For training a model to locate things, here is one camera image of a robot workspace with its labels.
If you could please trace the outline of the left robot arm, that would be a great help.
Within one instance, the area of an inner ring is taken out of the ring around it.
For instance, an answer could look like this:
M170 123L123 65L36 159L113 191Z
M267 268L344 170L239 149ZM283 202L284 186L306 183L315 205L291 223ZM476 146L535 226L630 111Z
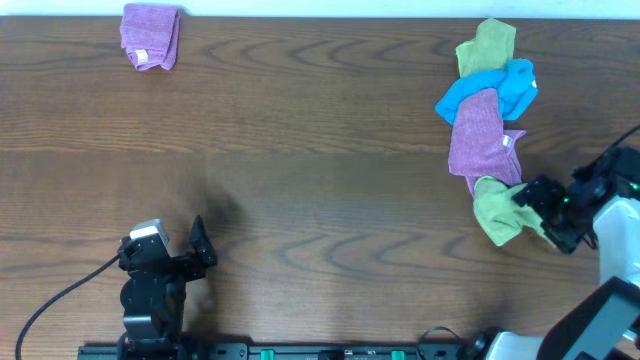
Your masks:
M186 284L217 265L202 217L195 217L190 230L191 252L171 256L168 243L159 219L137 224L121 240L119 268L129 280L120 292L125 333L116 345L118 359L207 357L204 345L182 333Z

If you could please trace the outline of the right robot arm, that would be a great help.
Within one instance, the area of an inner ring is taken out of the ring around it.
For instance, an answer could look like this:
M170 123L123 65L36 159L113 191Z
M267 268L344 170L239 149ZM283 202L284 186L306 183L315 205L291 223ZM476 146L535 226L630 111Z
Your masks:
M540 175L513 199L541 217L562 253L582 242L598 250L599 287L545 336L487 330L461 358L622 359L618 341L639 341L639 153L613 145L572 177L564 187Z

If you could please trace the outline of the green microfiber cloth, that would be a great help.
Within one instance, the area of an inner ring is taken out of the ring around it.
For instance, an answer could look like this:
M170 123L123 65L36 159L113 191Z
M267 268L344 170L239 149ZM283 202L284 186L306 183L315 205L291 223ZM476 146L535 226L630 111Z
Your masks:
M528 205L520 206L513 196L527 183L508 186L491 176L479 178L474 186L473 212L481 228L498 247L518 236L524 227L531 228L552 247L545 235L542 218Z

